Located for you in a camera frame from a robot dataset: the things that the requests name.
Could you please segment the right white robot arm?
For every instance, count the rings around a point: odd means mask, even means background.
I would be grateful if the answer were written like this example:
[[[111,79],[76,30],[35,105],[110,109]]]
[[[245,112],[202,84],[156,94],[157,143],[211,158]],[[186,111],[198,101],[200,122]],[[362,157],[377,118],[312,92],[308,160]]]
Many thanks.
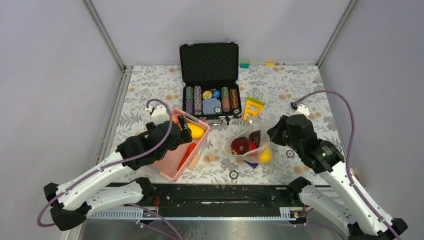
[[[395,240],[408,225],[383,210],[347,170],[347,161],[337,147],[317,137],[308,119],[309,109],[300,105],[291,115],[282,115],[267,131],[270,141],[289,147],[301,162],[325,180],[343,203],[322,193],[304,177],[287,185],[287,201],[307,205],[333,222],[350,240]]]

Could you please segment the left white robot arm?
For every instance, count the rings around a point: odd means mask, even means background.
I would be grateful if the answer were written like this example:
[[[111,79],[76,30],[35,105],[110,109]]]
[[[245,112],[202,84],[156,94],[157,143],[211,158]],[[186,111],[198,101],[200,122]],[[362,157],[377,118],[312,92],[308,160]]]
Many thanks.
[[[44,186],[52,226],[67,231],[103,210],[139,202],[148,206],[154,202],[155,189],[147,177],[106,188],[116,179],[152,165],[169,151],[192,141],[184,113],[174,114],[164,104],[148,110],[152,121],[146,124],[146,131],[128,137],[108,157],[75,179]]]

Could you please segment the pink plastic basket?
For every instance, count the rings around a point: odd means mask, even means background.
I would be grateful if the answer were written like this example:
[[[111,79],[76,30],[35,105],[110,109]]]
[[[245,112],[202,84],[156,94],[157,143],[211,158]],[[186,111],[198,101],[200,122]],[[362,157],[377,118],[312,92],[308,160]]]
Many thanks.
[[[171,110],[172,116],[181,116],[184,115],[184,118],[187,122],[193,123],[198,127],[202,128],[205,133],[202,138],[192,140],[193,143],[196,143],[194,150],[190,153],[184,164],[178,169],[180,162],[182,161],[187,149],[189,148],[189,143],[184,143],[176,148],[176,150],[169,150],[163,159],[155,161],[151,168],[158,174],[160,174],[163,178],[176,182],[180,176],[184,173],[185,169],[188,167],[192,159],[199,152],[203,143],[206,142],[210,130],[210,126],[198,118],[194,116],[189,116],[186,112],[181,109],[173,108]]]

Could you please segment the dark purple plum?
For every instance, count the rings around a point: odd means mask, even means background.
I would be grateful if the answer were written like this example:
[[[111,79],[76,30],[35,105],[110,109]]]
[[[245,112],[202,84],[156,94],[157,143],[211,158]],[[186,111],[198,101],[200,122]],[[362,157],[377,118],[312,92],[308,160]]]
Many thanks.
[[[261,131],[256,130],[256,131],[251,132],[249,134],[248,139],[252,140],[259,147],[260,143],[261,143]]]

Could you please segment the clear zip top bag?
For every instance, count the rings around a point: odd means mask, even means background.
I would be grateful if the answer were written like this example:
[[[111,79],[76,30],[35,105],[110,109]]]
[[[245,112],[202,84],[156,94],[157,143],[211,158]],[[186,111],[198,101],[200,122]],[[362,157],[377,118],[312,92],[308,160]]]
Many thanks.
[[[245,128],[228,139],[223,152],[234,159],[251,164],[267,164],[273,159],[272,144],[267,133],[271,126],[253,117],[246,122]]]

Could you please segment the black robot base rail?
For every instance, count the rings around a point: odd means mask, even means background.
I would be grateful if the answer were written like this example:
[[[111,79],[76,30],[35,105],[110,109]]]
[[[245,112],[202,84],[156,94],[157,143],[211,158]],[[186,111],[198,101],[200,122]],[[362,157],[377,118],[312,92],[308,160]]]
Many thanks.
[[[271,218],[304,204],[285,185],[153,184],[154,193],[136,201],[169,218]]]

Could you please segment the yellow lemon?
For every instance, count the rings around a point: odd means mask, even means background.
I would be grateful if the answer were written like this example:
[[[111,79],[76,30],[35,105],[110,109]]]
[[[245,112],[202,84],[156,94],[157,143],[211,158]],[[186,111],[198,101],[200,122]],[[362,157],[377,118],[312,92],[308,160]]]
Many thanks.
[[[272,150],[271,150],[269,147],[267,147],[267,148],[266,148],[266,149],[262,152],[262,154],[260,155],[260,157],[259,157],[258,161],[259,161],[260,163],[265,164],[265,163],[270,162],[270,161],[272,160],[272,158],[273,158]]]

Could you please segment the dark red apple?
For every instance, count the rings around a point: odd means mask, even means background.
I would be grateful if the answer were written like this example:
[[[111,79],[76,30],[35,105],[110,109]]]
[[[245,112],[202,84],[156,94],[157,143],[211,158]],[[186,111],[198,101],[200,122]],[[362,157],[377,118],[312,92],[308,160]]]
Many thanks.
[[[230,151],[233,155],[244,155],[249,152],[249,139],[245,136],[234,139],[230,144]]]

